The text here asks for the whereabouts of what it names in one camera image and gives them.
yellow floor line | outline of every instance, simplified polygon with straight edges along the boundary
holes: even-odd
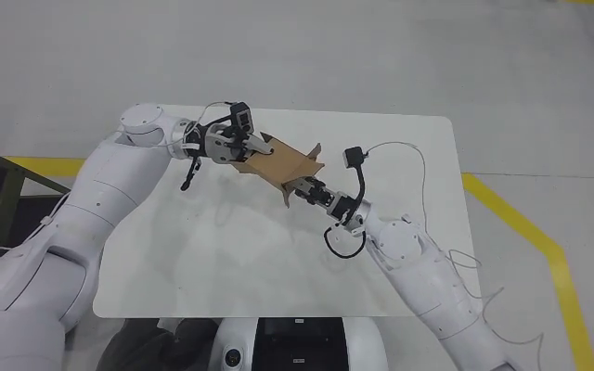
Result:
[[[42,176],[76,176],[83,166],[84,159],[54,159],[46,157],[9,157],[11,160],[23,168]]]
[[[594,370],[594,354],[590,346],[588,328],[579,307],[577,292],[575,292],[563,248],[526,217],[513,209],[505,199],[498,196],[476,176],[464,173],[462,174],[462,182],[464,189],[469,191],[509,225],[511,229],[530,241],[547,257],[557,300],[565,323],[565,330],[567,331],[567,338],[574,354],[575,369],[577,371]]]

concrete floor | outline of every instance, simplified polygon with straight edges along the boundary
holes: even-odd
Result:
[[[461,170],[564,247],[594,337],[594,6],[6,0],[0,50],[0,155],[85,157],[143,101],[447,116]],[[506,287],[487,317],[510,339],[545,331],[543,370],[575,369],[546,260],[473,196],[467,204],[482,290]],[[393,370],[454,369],[416,319],[379,323]],[[93,369],[119,325],[90,313],[67,369]],[[536,370],[536,345],[510,352]]]

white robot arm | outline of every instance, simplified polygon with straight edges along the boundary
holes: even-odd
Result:
[[[439,339],[459,370],[521,371],[503,352],[481,313],[473,309],[470,295],[433,239],[407,215],[381,220],[373,205],[363,199],[365,181],[360,166],[365,155],[361,148],[349,148],[344,155],[347,168],[355,168],[359,177],[361,190],[356,198],[329,190],[315,177],[291,183],[296,196],[321,206],[339,221],[334,226],[342,225],[354,236],[363,237],[361,249],[343,256],[332,249],[325,235],[330,250],[347,259],[365,246],[407,307]]]
[[[91,154],[53,218],[0,258],[0,370],[61,369],[64,334],[97,292],[105,241],[152,192],[171,158],[192,158],[184,190],[200,157],[229,163],[253,151],[271,153],[252,135],[247,105],[227,104],[229,116],[204,126],[168,116],[157,105],[122,115],[123,132]]]

brown cardboard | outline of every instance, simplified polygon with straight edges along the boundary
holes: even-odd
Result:
[[[315,175],[324,167],[323,163],[316,162],[322,146],[318,143],[309,154],[304,155],[272,135],[261,134],[264,141],[272,146],[274,152],[270,155],[254,153],[245,162],[236,162],[233,163],[233,166],[240,173],[259,175],[279,189],[282,192],[285,205],[289,207],[289,195],[294,189],[287,183],[302,176]]]

white table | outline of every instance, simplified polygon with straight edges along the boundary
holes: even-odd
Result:
[[[200,107],[164,106],[196,118]],[[205,122],[227,114],[212,109]],[[429,233],[442,249],[473,254],[451,122],[443,117],[253,109],[258,131],[309,151],[322,144],[318,174],[331,189],[355,194],[342,151],[399,140],[427,162]],[[115,229],[103,254],[94,302],[101,317],[255,317],[412,315],[366,252],[349,261],[322,238],[333,222],[319,207],[255,175],[205,160],[190,189],[179,190],[188,161],[172,160],[149,198]],[[422,162],[404,146],[374,150],[363,168],[380,215],[407,212],[422,223]],[[359,241],[344,235],[343,252]],[[462,269],[480,293],[475,271]]]

